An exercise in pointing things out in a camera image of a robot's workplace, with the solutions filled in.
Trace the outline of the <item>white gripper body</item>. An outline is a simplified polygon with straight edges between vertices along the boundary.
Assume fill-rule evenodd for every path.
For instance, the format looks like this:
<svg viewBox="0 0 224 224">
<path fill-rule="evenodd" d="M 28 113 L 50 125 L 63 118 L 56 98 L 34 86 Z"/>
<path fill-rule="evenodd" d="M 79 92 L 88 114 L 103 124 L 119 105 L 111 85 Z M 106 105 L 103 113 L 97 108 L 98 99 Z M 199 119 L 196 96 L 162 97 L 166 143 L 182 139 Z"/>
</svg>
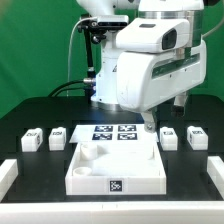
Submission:
<svg viewBox="0 0 224 224">
<path fill-rule="evenodd" d="M 145 112 L 201 84 L 206 45 L 189 49 L 186 19 L 137 18 L 116 37 L 117 100 L 128 111 Z"/>
</svg>

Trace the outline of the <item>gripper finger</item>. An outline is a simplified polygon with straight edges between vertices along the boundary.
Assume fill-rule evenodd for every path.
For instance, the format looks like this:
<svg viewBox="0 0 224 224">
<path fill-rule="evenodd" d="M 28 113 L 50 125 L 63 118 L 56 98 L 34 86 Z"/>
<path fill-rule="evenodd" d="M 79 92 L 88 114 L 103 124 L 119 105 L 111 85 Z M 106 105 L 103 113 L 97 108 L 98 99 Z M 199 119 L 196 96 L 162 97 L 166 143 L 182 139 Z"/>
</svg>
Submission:
<svg viewBox="0 0 224 224">
<path fill-rule="evenodd" d="M 174 103 L 171 110 L 173 116 L 182 117 L 185 114 L 187 99 L 188 96 L 186 94 L 180 94 L 174 98 Z"/>
<path fill-rule="evenodd" d="M 144 121 L 144 128 L 147 132 L 153 133 L 156 129 L 155 119 L 152 111 L 141 114 Z"/>
</svg>

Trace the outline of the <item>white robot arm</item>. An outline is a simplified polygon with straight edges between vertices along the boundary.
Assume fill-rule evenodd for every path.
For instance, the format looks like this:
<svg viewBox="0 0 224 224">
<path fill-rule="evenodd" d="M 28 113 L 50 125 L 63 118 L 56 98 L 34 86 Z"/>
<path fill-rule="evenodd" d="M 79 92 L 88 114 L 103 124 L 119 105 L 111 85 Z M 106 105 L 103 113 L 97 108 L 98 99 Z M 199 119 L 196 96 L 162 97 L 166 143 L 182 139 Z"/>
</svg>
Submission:
<svg viewBox="0 0 224 224">
<path fill-rule="evenodd" d="M 156 127 L 154 110 L 172 99 L 183 108 L 187 92 L 203 83 L 207 50 L 203 11 L 221 0 L 76 0 L 82 20 L 101 45 L 92 104 L 141 114 Z"/>
</svg>

